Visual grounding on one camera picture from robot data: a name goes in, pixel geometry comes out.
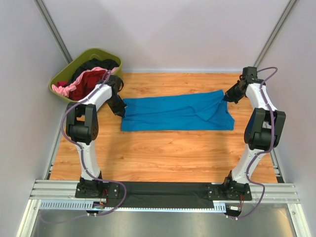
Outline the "blue t shirt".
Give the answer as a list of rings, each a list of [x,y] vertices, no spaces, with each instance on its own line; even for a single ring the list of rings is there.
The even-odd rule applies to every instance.
[[[224,92],[126,98],[122,131],[233,130]]]

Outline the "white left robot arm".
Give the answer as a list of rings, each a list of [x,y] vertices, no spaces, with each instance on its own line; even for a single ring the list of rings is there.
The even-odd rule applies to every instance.
[[[102,181],[97,163],[95,140],[99,132],[97,112],[108,104],[114,115],[124,118],[126,104],[119,96],[122,79],[116,75],[104,76],[82,100],[70,102],[66,110],[66,136],[79,154],[81,175],[76,187],[77,198],[101,198],[110,187]]]

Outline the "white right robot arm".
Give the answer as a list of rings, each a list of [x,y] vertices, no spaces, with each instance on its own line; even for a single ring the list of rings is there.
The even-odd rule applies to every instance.
[[[253,112],[244,132],[245,150],[223,183],[228,199],[246,197],[250,193],[251,176],[261,158],[280,141],[286,114],[278,110],[267,93],[267,79],[258,78],[256,67],[245,67],[238,81],[225,92],[223,100],[238,103],[247,97]]]

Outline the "green plastic laundry bin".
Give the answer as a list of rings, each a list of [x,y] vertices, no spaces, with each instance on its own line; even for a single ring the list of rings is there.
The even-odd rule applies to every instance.
[[[74,74],[75,70],[81,64],[93,58],[97,58],[99,60],[113,59],[119,64],[119,67],[112,70],[95,67],[92,70],[82,72],[74,82],[69,83],[68,81]],[[84,51],[57,76],[55,76],[50,82],[49,89],[51,92],[68,102],[79,101],[86,97],[98,83],[101,83],[103,74],[108,72],[110,72],[111,75],[122,78],[122,60],[118,56],[102,49],[91,48]]]

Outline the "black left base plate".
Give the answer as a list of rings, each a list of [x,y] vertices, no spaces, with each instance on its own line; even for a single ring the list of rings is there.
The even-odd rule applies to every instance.
[[[99,182],[92,180],[83,180],[77,183],[75,197],[76,198],[122,198],[125,191],[124,188],[117,183]]]

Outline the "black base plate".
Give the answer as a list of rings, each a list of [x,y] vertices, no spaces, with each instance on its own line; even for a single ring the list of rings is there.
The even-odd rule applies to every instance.
[[[209,200],[252,200],[249,184],[208,184],[206,190]]]
[[[99,182],[92,180],[83,180],[77,183],[75,197],[76,198],[122,198],[125,191],[124,188],[117,183]]]

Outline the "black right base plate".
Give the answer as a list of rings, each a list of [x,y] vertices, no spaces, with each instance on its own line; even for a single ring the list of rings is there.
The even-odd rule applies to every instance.
[[[252,200],[249,184],[208,184],[206,190],[209,200]]]

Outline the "aluminium front frame beam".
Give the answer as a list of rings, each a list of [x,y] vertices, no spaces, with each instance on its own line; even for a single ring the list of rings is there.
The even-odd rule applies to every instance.
[[[30,198],[119,200],[127,194],[127,199],[150,198],[154,202],[166,198],[201,198],[222,202],[299,203],[295,186],[287,183],[267,183],[264,187],[249,184],[244,191],[213,183],[124,182],[124,185],[105,183],[87,187],[78,181],[36,180]]]

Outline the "right aluminium frame post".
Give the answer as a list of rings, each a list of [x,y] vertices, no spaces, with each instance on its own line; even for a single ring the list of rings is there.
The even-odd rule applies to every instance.
[[[254,67],[258,68],[260,64],[263,62],[264,58],[267,56],[269,50],[271,49],[272,45],[274,44],[275,40],[277,39],[283,26],[285,25],[287,19],[289,18],[290,14],[292,13],[293,9],[295,8],[298,2],[299,2],[298,0],[288,1],[279,19],[277,20],[274,28],[272,29],[270,35],[268,36],[263,48],[261,49],[258,57],[256,58],[253,64]]]

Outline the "aluminium frame post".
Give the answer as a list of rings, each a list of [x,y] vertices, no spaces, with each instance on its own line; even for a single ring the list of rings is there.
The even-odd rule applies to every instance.
[[[260,64],[263,62],[264,58],[267,56],[269,50],[271,49],[272,45],[274,44],[275,40],[277,39],[283,26],[285,25],[287,19],[289,18],[290,14],[292,13],[293,9],[295,8],[298,2],[299,2],[298,0],[288,1],[279,19],[277,20],[274,28],[272,29],[270,35],[268,36],[263,48],[261,49],[258,57],[256,58],[253,64],[254,67],[258,68]]]
[[[68,64],[70,64],[73,59],[61,37],[61,34],[59,33],[55,23],[54,23],[54,20],[45,4],[45,2],[43,0],[34,0],[39,12],[41,13],[42,15],[42,18],[44,19],[46,25],[48,26],[55,42],[57,43],[62,55],[64,56],[66,62]]]

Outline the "left aluminium frame post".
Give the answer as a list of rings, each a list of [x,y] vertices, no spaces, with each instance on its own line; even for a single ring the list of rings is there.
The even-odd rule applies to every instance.
[[[48,26],[55,42],[57,43],[62,55],[64,56],[66,62],[68,64],[70,64],[73,59],[61,37],[61,34],[59,33],[55,23],[54,23],[54,20],[45,4],[45,2],[43,0],[34,0],[39,12],[41,13],[42,15],[42,18],[44,19],[46,25]]]

